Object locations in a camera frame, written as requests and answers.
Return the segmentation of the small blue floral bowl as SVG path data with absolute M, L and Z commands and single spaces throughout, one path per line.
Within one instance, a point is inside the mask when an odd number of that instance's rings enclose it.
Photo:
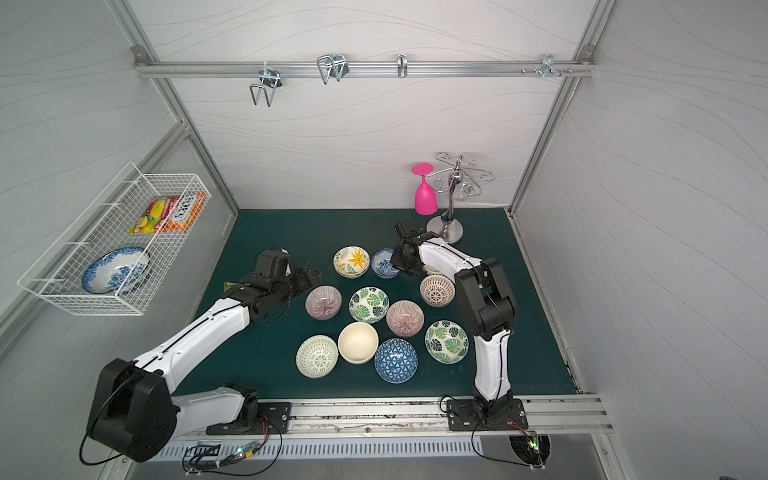
M 371 269 L 377 277 L 391 279 L 400 273 L 391 263 L 393 253 L 394 250 L 392 248 L 383 248 L 373 255 Z

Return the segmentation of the purple striped bowl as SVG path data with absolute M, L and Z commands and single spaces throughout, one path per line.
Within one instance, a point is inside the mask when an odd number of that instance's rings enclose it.
M 338 314 L 341 304 L 342 295 L 337 288 L 321 285 L 307 295 L 305 310 L 313 319 L 325 321 Z

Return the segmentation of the yellow flower bowl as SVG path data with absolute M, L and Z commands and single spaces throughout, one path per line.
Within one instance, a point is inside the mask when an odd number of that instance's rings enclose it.
M 346 246 L 334 255 L 333 266 L 340 276 L 356 279 L 369 269 L 370 255 L 362 247 Z

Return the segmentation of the cream bowl front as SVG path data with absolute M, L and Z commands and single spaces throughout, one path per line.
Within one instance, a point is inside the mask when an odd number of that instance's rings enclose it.
M 337 347 L 342 358 L 352 365 L 370 361 L 379 346 L 376 329 L 364 322 L 348 324 L 339 334 Z

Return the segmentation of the blue triangle bowl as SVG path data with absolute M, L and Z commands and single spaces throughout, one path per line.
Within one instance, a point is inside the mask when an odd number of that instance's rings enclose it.
M 392 338 L 381 343 L 374 355 L 374 367 L 378 376 L 390 384 L 409 381 L 418 369 L 418 355 L 414 346 L 402 338 Z

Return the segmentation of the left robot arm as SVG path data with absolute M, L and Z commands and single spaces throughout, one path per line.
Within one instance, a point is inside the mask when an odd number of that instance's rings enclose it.
M 260 252 L 254 271 L 189 325 L 133 360 L 116 358 L 103 367 L 84 437 L 144 462 L 189 432 L 252 431 L 261 422 L 256 391 L 230 384 L 196 394 L 175 392 L 227 340 L 319 286 L 321 278 L 312 264 L 297 266 L 284 249 Z

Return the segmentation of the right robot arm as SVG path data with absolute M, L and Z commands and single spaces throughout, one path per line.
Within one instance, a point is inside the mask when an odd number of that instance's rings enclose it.
M 417 275 L 428 266 L 454 284 L 464 327 L 475 342 L 475 398 L 487 405 L 510 398 L 508 341 L 517 306 L 501 263 L 466 254 L 410 219 L 399 221 L 395 232 L 394 268 Z

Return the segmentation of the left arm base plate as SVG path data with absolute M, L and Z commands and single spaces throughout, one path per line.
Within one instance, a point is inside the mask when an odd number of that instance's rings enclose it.
M 290 402 L 261 402 L 248 400 L 234 420 L 208 426 L 209 436 L 245 436 L 258 434 L 285 434 L 291 414 Z

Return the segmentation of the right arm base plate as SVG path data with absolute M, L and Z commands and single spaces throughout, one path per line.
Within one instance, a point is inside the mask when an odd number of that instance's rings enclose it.
M 492 402 L 482 397 L 456 399 L 444 397 L 440 409 L 454 432 L 527 431 L 528 417 L 519 398 L 504 395 Z

